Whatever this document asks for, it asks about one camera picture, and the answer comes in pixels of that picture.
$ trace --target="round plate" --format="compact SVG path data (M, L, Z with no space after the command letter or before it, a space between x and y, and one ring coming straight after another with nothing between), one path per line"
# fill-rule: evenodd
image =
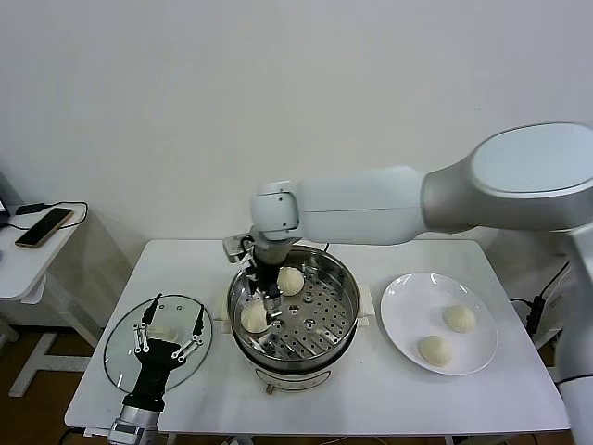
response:
M140 362L133 354L133 325L140 324L142 315L153 300L145 301L129 311L115 326L105 346L103 363L107 377L116 388L125 392L132 392L140 373ZM192 337L200 307L200 303L184 295L163 296L158 302L151 326L174 329L177 334L175 343L182 345ZM201 338L204 344L189 356L183 366L171 371L166 390L175 388L185 381L206 357L212 339L212 322L206 308L203 320Z
M460 334L447 326L443 312L463 304L475 313L476 327ZM486 305L470 288L437 273L409 273L391 283L381 299L381 318L397 348L422 368L444 375L466 375L486 367L497 350L498 330ZM418 342L441 336L453 358L434 366L418 351Z

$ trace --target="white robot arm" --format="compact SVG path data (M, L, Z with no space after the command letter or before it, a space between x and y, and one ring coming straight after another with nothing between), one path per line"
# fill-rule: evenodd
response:
M426 231L452 233L477 225L538 231L581 227L568 235L582 311L565 327L557 366L574 437L579 444L593 442L588 419L593 407L593 225L587 227L593 222L592 129L549 123L509 130L485 140L460 162L428 174L401 166L266 184L253 198L251 213L255 254L266 267L280 264L299 238L393 245Z

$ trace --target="white table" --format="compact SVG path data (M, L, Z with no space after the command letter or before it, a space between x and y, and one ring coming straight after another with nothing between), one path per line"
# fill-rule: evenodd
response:
M74 214L65 224L80 221L84 214L84 206L80 204L64 204L59 207L70 208ZM10 223L20 227L31 227L51 209L28 215L17 215ZM49 293L44 298L49 305L64 318L92 346L96 346L101 337L101 329L91 316L76 303L76 299L64 289L47 268L64 247L78 226L57 230L39 248L19 248L15 241L23 235L23 231L13 227L0 230L0 304L2 301L18 300L24 304L35 304L40 301L45 288ZM19 336L6 322L0 321L0 332L6 333L10 341ZM86 357L60 357L45 355L56 334L46 333L39 340L32 355L17 377L9 391L12 397L21 397L31 383L38 370L83 371L88 363Z
M332 245L329 251L359 284L370 286L375 308L386 286L404 273L431 271L465 283L483 299L498 324L499 346L492 363L462 377L430 373L399 353L380 320L371 317L326 383L302 393L276 391L268 396L233 337L222 334L220 322L214 322L208 356L196 373L165 396L162 431L445 436L569 428L558 391L476 243ZM228 264L221 241L148 243L70 403L66 424L106 434L119 414L124 393L107 380L103 351L109 333L126 312L163 292L197 298L213 314L234 273L236 267Z

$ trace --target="perforated steamer tray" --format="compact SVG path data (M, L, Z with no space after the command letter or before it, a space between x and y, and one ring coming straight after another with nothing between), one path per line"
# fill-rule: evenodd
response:
M341 355L354 335L360 297L350 271L332 255L316 248L294 246L284 266L305 276L303 289L283 297L282 314L263 333L241 326L251 295L248 278L239 273L228 294L229 318L241 349L254 361L276 372L304 373L322 368Z

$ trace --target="white side table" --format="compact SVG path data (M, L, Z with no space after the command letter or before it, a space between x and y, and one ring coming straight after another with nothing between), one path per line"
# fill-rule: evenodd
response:
M84 206L64 204L59 207L74 211L66 224L80 221ZM20 227L31 227L51 209L29 215L14 216L10 222ZM23 234L13 227L0 230L0 303L20 301L25 304L39 302L44 295L49 305L66 320L89 344L96 347L101 337L101 329L93 318L76 302L76 299L62 287L47 268L64 247L78 226L57 230L40 248L19 248L15 241ZM19 335L4 321L0 321L0 333L9 341L17 341ZM38 370L82 372L89 361L88 357L60 357L45 355L56 334L43 334L31 357L25 363L14 385L8 392L12 397L21 397Z

